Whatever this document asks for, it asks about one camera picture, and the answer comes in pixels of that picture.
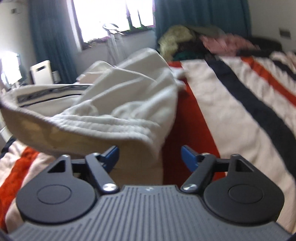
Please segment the pink garment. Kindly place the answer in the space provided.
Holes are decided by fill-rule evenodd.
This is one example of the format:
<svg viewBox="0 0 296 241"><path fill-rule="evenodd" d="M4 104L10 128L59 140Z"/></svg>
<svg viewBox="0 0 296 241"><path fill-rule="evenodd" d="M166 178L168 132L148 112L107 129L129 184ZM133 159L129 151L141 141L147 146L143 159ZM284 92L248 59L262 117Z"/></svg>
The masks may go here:
<svg viewBox="0 0 296 241"><path fill-rule="evenodd" d="M220 56L236 56L240 50L260 50L257 45L239 35L225 34L217 38L202 35L200 40L212 54Z"/></svg>

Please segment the dark green garment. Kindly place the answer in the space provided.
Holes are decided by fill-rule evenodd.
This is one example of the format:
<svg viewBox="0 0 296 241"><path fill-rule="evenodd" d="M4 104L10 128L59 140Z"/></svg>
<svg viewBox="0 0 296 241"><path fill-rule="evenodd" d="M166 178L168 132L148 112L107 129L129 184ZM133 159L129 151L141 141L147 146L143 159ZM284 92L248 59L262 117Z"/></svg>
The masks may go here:
<svg viewBox="0 0 296 241"><path fill-rule="evenodd" d="M174 54L173 61L184 61L184 60L194 60L194 59L204 59L206 55L209 54L208 51L179 51Z"/></svg>

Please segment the striped red black cream blanket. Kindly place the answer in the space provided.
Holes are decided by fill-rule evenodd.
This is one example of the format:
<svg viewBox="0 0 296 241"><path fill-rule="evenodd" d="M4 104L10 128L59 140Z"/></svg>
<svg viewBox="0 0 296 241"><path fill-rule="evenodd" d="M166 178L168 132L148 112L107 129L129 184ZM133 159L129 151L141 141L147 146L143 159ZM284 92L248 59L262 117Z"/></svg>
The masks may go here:
<svg viewBox="0 0 296 241"><path fill-rule="evenodd" d="M110 67L97 62L83 76ZM178 93L176 117L156 161L120 149L111 172L126 184L181 185L188 172L180 148L227 158L241 154L285 195L278 223L295 232L295 82L271 61L223 57L191 60L170 67L185 89Z"/></svg>

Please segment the white chair with dark frame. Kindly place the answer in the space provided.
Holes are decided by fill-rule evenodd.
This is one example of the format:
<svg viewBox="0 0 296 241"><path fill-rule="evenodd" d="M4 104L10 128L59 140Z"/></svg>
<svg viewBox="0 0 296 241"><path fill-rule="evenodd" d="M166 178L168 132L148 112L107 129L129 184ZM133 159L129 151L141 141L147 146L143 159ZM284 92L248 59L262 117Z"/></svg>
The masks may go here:
<svg viewBox="0 0 296 241"><path fill-rule="evenodd" d="M45 60L30 67L30 73L35 85L53 84L53 75L49 60Z"/></svg>

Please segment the white sweatpants with patterned stripe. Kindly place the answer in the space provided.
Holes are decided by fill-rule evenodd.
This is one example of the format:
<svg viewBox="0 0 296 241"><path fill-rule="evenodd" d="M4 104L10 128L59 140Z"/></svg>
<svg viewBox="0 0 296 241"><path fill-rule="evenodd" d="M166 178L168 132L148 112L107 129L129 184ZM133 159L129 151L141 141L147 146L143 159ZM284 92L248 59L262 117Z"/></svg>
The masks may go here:
<svg viewBox="0 0 296 241"><path fill-rule="evenodd" d="M10 132L41 152L86 155L117 145L156 161L185 84L157 51L135 52L92 84L28 85L1 95Z"/></svg>

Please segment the left teal curtain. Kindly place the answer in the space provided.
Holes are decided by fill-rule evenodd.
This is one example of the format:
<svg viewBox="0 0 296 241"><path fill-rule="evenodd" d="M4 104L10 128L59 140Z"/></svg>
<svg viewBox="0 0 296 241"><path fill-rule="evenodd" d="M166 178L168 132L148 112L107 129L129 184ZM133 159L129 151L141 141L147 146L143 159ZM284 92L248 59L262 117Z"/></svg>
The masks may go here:
<svg viewBox="0 0 296 241"><path fill-rule="evenodd" d="M49 60L63 84L77 77L63 16L65 1L28 1L29 22L36 59Z"/></svg>

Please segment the wall switch plate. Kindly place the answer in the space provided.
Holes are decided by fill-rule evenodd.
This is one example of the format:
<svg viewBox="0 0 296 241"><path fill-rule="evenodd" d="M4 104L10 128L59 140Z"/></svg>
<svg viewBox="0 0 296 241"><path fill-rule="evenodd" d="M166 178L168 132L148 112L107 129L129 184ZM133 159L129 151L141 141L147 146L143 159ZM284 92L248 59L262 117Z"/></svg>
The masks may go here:
<svg viewBox="0 0 296 241"><path fill-rule="evenodd" d="M291 39L291 32L288 29L279 28L279 34L281 38Z"/></svg>

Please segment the black garment pile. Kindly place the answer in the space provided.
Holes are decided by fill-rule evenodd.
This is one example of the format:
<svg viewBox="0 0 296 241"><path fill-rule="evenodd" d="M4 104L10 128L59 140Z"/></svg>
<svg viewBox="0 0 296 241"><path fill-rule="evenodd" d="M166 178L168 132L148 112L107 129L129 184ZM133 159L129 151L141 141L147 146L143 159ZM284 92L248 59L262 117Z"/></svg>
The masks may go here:
<svg viewBox="0 0 296 241"><path fill-rule="evenodd" d="M283 52L282 44L277 40L263 37L248 37L246 39L251 42L256 47L256 49L239 50L236 56L268 58L272 52Z"/></svg>

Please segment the yellow-green knitted garment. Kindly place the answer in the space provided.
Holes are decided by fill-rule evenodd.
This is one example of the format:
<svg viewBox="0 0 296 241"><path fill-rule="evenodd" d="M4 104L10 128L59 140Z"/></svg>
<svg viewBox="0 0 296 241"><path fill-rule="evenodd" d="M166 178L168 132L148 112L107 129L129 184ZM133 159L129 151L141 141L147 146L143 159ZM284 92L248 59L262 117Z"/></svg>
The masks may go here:
<svg viewBox="0 0 296 241"><path fill-rule="evenodd" d="M170 27L158 40L159 54L168 62L172 61L179 44L196 39L189 28L183 25Z"/></svg>

